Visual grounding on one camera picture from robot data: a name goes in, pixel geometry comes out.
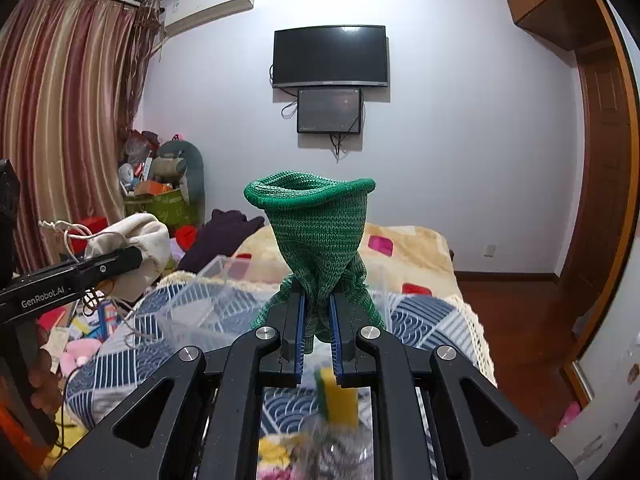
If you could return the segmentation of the person left hand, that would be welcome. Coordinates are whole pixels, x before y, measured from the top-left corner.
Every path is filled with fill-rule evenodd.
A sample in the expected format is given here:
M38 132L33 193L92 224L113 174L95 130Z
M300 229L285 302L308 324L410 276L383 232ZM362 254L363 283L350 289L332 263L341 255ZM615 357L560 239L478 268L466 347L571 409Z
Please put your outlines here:
M39 324L36 325L38 341L37 364L29 371L29 383L34 388L30 402L36 410L54 416L63 403L63 396L58 388L58 376L51 372L52 359L44 346L49 334Z

